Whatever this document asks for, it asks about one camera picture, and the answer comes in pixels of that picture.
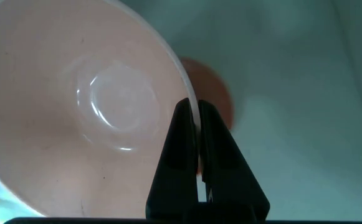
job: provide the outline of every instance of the bowl rim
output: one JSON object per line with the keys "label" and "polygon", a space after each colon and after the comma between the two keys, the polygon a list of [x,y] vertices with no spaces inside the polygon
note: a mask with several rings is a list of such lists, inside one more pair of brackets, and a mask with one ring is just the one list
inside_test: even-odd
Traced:
{"label": "bowl rim", "polygon": [[[199,133],[201,130],[201,124],[200,124],[200,114],[199,114],[199,108],[198,108],[198,101],[196,99],[196,95],[194,93],[191,81],[188,77],[188,74],[186,73],[184,67],[182,66],[181,61],[176,56],[172,48],[168,45],[168,43],[164,40],[164,38],[149,24],[145,21],[144,18],[142,18],[137,12],[132,10],[130,7],[125,5],[124,3],[120,2],[119,0],[101,0],[112,7],[117,7],[123,12],[125,12],[128,16],[133,18],[137,23],[139,23],[140,26],[147,29],[150,34],[152,34],[153,38],[155,38],[158,43],[165,49],[167,52],[168,57],[173,61],[176,69],[178,70],[179,74],[181,75],[181,78],[184,82],[186,92],[188,94],[188,98],[190,100],[192,113],[193,113],[193,120],[196,126],[196,131]],[[14,198],[16,198],[17,202],[20,204],[20,206],[23,206],[24,208],[28,209],[32,213],[38,216],[46,217],[48,215],[44,214],[44,212],[38,211],[32,203],[27,202],[26,200],[21,197],[21,195],[17,192],[14,192],[3,180],[0,179],[0,186],[7,190]]]}

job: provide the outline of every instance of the white surface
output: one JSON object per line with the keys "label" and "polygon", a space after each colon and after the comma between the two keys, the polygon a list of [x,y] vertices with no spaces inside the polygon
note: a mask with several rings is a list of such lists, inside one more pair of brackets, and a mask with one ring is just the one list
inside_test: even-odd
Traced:
{"label": "white surface", "polygon": [[126,1],[228,84],[269,218],[362,220],[362,102],[333,3],[192,2]]}

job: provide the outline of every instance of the black clamp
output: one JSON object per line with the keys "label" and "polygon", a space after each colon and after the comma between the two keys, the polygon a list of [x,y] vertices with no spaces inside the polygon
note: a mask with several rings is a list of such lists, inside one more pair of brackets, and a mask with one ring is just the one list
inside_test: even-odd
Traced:
{"label": "black clamp", "polygon": [[[269,201],[216,108],[199,100],[201,133],[189,99],[175,108],[146,203],[146,219],[186,222],[264,221]],[[198,157],[206,203],[198,202]]]}

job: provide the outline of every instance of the orange circle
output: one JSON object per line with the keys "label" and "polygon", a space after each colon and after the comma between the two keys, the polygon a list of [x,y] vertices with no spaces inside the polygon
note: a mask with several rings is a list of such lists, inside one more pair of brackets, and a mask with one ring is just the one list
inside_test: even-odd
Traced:
{"label": "orange circle", "polygon": [[234,107],[224,82],[211,68],[196,60],[181,58],[181,62],[192,83],[196,98],[212,103],[217,108],[227,128],[231,129]]}

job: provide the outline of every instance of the pink bowl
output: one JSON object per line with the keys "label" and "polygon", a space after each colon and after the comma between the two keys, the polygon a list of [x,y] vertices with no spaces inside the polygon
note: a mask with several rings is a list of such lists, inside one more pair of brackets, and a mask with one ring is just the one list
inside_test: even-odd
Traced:
{"label": "pink bowl", "polygon": [[37,213],[144,217],[175,104],[196,98],[120,2],[0,1],[0,182]]}

